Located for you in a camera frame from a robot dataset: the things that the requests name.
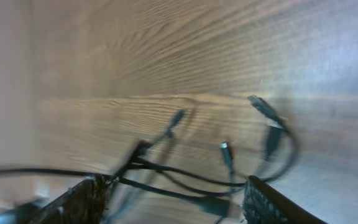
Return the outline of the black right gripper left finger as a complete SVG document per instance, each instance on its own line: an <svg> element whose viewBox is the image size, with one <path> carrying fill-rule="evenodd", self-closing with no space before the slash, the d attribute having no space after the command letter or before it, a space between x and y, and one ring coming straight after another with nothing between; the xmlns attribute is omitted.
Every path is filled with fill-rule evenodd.
<svg viewBox="0 0 358 224"><path fill-rule="evenodd" d="M111 181L87 177L26 220L27 224L99 224L108 204Z"/></svg>

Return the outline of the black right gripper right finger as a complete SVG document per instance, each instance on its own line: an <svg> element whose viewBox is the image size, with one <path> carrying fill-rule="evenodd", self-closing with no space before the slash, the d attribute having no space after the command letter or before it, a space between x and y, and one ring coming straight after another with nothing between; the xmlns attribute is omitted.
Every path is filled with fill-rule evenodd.
<svg viewBox="0 0 358 224"><path fill-rule="evenodd" d="M325 223L254 175L244 188L243 211L248 224Z"/></svg>

